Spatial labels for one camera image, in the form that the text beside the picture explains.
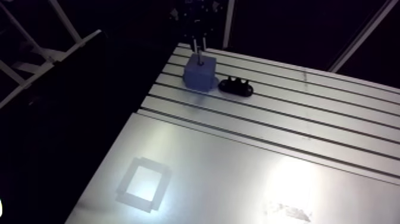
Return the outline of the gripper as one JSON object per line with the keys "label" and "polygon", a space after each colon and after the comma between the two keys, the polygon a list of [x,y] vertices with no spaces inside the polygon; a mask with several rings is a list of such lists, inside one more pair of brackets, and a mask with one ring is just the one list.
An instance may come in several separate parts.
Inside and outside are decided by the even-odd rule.
{"label": "gripper", "polygon": [[192,50],[198,53],[197,38],[202,39],[202,50],[207,50],[207,40],[215,35],[221,1],[178,0],[175,1],[181,40],[191,41]]}

